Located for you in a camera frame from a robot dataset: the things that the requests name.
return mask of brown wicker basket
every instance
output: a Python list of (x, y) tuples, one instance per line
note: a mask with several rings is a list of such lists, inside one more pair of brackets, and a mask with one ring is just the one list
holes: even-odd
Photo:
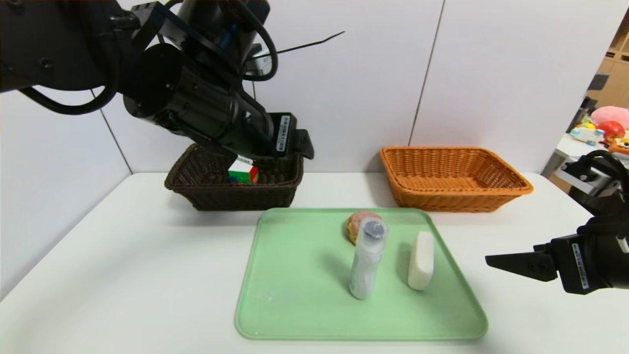
[(257, 159), (258, 183), (232, 185), (228, 168), (234, 162), (193, 144), (177, 160), (164, 186), (186, 197), (197, 210), (267, 210), (288, 207), (304, 173), (303, 157)]
[(480, 147), (391, 146), (380, 157), (401, 207), (492, 212), (533, 191), (509, 164)]

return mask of green tray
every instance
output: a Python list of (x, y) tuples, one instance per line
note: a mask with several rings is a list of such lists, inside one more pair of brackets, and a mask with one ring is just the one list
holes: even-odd
[[(389, 226), (371, 297), (348, 278), (354, 245), (345, 222), (360, 209), (276, 208), (262, 214), (236, 309), (255, 340), (469, 340), (487, 317), (429, 216), (413, 208), (370, 209)], [(408, 287), (417, 233), (435, 236), (435, 271), (424, 291)]]

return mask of pink stuffed toy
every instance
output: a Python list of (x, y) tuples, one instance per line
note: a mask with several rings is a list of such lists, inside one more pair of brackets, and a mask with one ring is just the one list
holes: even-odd
[(601, 107), (592, 112), (592, 122), (598, 127), (599, 124), (613, 120), (620, 123), (625, 129), (629, 129), (629, 110), (622, 107), (607, 106)]

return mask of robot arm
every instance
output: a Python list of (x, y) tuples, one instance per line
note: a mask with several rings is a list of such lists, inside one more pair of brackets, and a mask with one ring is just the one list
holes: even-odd
[[(277, 71), (277, 50), (263, 23), (266, 0), (183, 1), (137, 5), (116, 1), (23, 1), (0, 4), (0, 91), (20, 90), (58, 113), (79, 115), (124, 95), (134, 117), (206, 146), (248, 157), (314, 157), (308, 132), (290, 113), (267, 113), (242, 87)], [(249, 75), (259, 34), (271, 69)], [(159, 37), (160, 43), (148, 47)], [(66, 106), (34, 85), (68, 91), (104, 86), (93, 101)]]
[(561, 276), (564, 290), (589, 294), (601, 288), (629, 288), (629, 173), (614, 155), (593, 151), (562, 166), (562, 178), (604, 196), (621, 188), (616, 215), (591, 218), (577, 233), (533, 247), (533, 252), (487, 256), (489, 266), (548, 282)]

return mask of plastic bottle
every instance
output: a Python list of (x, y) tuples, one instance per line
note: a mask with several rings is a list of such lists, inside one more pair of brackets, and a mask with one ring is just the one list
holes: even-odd
[(388, 235), (389, 228), (380, 219), (366, 217), (360, 223), (350, 274), (350, 292), (356, 299), (364, 300), (373, 291)]

